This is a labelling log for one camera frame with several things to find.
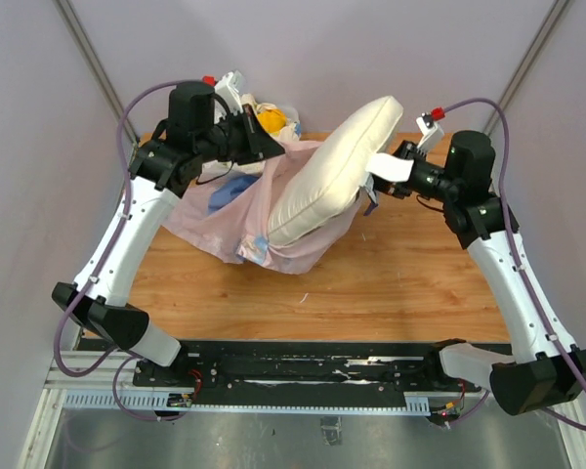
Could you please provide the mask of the cream white pillow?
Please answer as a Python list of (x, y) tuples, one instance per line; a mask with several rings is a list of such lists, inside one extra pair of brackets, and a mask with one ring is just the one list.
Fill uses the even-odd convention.
[(403, 107), (392, 96), (378, 98), (350, 115), (313, 152), (272, 206), (267, 238), (288, 247), (311, 236), (327, 241), (343, 235), (357, 212), (359, 193), (378, 176), (406, 182), (414, 162), (388, 154)]

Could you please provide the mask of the pink blue printed pillowcase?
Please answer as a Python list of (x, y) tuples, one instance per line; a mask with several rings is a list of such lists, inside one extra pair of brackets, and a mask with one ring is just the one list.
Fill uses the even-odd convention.
[[(225, 263), (249, 261), (283, 274), (307, 273), (346, 233), (327, 241), (308, 235), (291, 246), (274, 247), (267, 238), (267, 223), (286, 184), (321, 143), (285, 145), (284, 155), (268, 160), (259, 176), (234, 171), (220, 181), (188, 189), (165, 229)], [(357, 211), (366, 195), (366, 189), (359, 193)]]

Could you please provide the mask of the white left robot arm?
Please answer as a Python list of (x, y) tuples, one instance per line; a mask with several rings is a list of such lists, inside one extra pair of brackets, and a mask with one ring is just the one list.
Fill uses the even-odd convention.
[(73, 377), (61, 357), (69, 321), (117, 349), (156, 364), (166, 385), (183, 384), (189, 362), (181, 343), (156, 326), (148, 313), (128, 303), (143, 259), (160, 226), (211, 161), (245, 165), (280, 156), (284, 149), (260, 124), (249, 105), (233, 110), (216, 89), (196, 80), (166, 83), (168, 113), (133, 156), (119, 155), (124, 192), (91, 258), (71, 282), (54, 287), (63, 316), (55, 332), (54, 359)]

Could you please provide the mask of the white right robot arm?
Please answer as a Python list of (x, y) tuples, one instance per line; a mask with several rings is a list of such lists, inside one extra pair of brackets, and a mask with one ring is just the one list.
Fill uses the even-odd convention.
[(425, 383), (443, 391), (465, 380), (518, 415), (576, 399), (586, 384), (586, 349), (553, 311), (524, 253), (518, 222), (490, 187), (494, 161), (485, 134), (460, 131), (443, 165), (404, 141), (394, 153), (373, 154), (366, 170), (378, 192), (441, 203), (446, 225), (484, 275), (510, 334), (509, 355), (461, 339), (439, 342), (422, 368)]

